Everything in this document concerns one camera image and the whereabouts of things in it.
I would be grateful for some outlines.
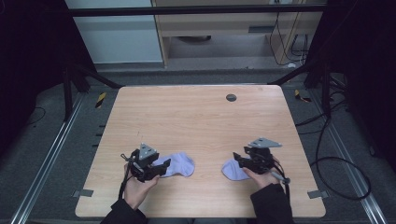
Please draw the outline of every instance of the wrist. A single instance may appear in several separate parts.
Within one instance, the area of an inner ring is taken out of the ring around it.
[[[125,202],[126,202],[132,209],[134,209],[135,211],[136,211],[137,208],[139,207],[139,204],[137,204],[137,203],[130,202],[130,201],[127,201],[127,200],[125,200]]]
[[[272,183],[258,183],[259,185],[259,189],[264,189],[266,187],[268,187],[269,185],[271,185]]]

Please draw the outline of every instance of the aluminum rail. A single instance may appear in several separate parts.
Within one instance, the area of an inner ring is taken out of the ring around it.
[[[313,96],[313,102],[317,106],[319,112],[323,112],[320,106],[320,96],[318,96],[318,93],[311,90],[309,90],[309,92],[311,96]],[[329,124],[328,131],[332,140],[335,143],[335,151],[337,152],[338,156],[344,160],[353,162],[352,157],[347,151],[347,147],[344,145],[343,140],[333,123]],[[355,192],[359,196],[364,195],[364,193],[367,192],[368,186],[362,174],[353,166],[350,166],[348,164],[344,164],[344,168]],[[367,198],[361,200],[361,205],[363,206],[367,217],[373,224],[388,224],[388,221],[386,220],[381,208],[376,202],[373,193],[367,196]]]
[[[58,132],[58,135],[56,136],[51,148],[49,149],[49,153],[47,154],[46,159],[44,159],[40,170],[35,176],[35,180],[33,181],[26,195],[24,196],[23,201],[21,202],[17,211],[14,213],[14,216],[10,221],[11,224],[23,224],[29,217],[33,206],[35,205],[35,201],[37,200],[38,195],[43,189],[47,177],[49,176],[50,171],[64,145],[64,141],[69,134],[74,121],[76,120],[79,110],[81,109],[81,103],[83,102],[84,96],[85,93],[78,94],[74,106],[74,112],[71,114],[70,119],[64,122],[61,130]]]
[[[72,17],[143,16],[175,14],[220,14],[258,12],[319,12],[346,9],[345,5],[291,4],[291,5],[240,5],[240,6],[196,6],[196,7],[117,7],[78,8],[49,10],[46,15]]]

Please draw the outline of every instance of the metal bracket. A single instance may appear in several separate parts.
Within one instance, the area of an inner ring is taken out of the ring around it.
[[[250,147],[256,147],[256,148],[265,148],[265,147],[282,147],[281,144],[278,142],[271,141],[269,139],[260,137],[253,142],[248,144]]]
[[[157,153],[156,149],[149,147],[145,143],[140,144],[139,160],[142,161],[145,158],[148,158],[148,157],[154,155],[155,153]]]

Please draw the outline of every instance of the black sleeve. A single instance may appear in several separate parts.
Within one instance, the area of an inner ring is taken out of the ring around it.
[[[250,196],[259,223],[294,223],[291,206],[280,184],[271,184]]]
[[[139,209],[135,211],[123,199],[111,205],[111,209],[101,224],[145,224],[147,222],[146,216]]]

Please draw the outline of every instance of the white cabinet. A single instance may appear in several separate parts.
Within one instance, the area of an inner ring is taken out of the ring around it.
[[[149,0],[65,0],[69,8],[151,7]],[[95,64],[162,63],[153,16],[76,17]]]

